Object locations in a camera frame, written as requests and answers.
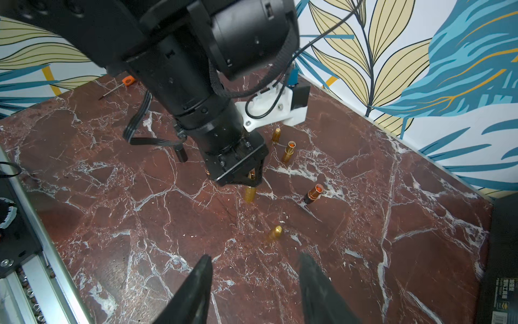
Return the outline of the gold lipstick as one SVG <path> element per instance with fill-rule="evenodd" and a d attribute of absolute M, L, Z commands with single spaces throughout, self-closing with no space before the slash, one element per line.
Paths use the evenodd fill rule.
<path fill-rule="evenodd" d="M 248 178 L 250 180 L 255 180 L 256 179 L 256 175 L 255 175 L 255 171 L 254 170 L 252 170 L 248 174 Z M 251 187 L 251 186 L 245 187 L 245 192 L 244 192 L 244 201 L 245 202 L 252 203 L 254 201 L 255 196 L 256 196 L 256 188 L 255 187 Z"/>
<path fill-rule="evenodd" d="M 292 140 L 290 140 L 288 143 L 287 143 L 287 146 L 285 147 L 285 153 L 282 157 L 282 162 L 283 163 L 289 163 L 292 156 L 294 155 L 294 152 L 295 152 L 295 148 L 296 148 L 296 143 Z"/>
<path fill-rule="evenodd" d="M 274 242 L 280 239 L 283 235 L 283 228 L 280 225 L 275 226 L 269 233 L 268 233 L 268 240 L 270 242 Z"/>

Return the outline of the black lipstick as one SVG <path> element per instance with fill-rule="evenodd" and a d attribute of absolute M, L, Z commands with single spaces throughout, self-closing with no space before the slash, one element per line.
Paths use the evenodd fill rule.
<path fill-rule="evenodd" d="M 306 205 L 312 204 L 324 192 L 322 184 L 316 184 L 314 188 L 310 189 L 304 196 L 303 201 Z"/>

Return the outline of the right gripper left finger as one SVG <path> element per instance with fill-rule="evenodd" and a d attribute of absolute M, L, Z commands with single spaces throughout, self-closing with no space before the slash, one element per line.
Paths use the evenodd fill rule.
<path fill-rule="evenodd" d="M 203 255 L 154 323 L 206 323 L 212 281 L 212 259 Z"/>

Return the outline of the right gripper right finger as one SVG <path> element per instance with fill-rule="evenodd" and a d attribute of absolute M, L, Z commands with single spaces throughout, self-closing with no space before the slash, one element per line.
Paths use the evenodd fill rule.
<path fill-rule="evenodd" d="M 305 323 L 361 323 L 321 267 L 306 253 L 299 256 L 299 287 Z"/>

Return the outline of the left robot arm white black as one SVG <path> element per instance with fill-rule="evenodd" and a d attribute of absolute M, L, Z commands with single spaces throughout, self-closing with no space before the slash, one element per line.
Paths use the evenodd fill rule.
<path fill-rule="evenodd" d="M 268 155 L 234 99 L 263 90 L 299 47 L 292 1 L 2 1 L 1 15 L 62 36 L 127 72 L 197 144 L 219 186 L 258 186 Z"/>

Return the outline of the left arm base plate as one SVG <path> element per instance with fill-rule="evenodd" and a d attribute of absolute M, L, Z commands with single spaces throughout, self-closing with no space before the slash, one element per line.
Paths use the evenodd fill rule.
<path fill-rule="evenodd" d="M 26 211 L 18 198 L 11 179 L 22 170 L 14 163 L 3 161 L 1 167 L 1 278 L 6 278 L 27 259 L 43 248 L 33 230 Z"/>

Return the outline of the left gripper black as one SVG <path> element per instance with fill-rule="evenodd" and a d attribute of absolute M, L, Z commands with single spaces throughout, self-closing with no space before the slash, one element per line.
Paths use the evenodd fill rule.
<path fill-rule="evenodd" d="M 218 186 L 244 185 L 256 188 L 263 182 L 266 141 L 254 130 L 241 137 L 236 146 L 214 155 L 202 151 L 209 178 Z"/>

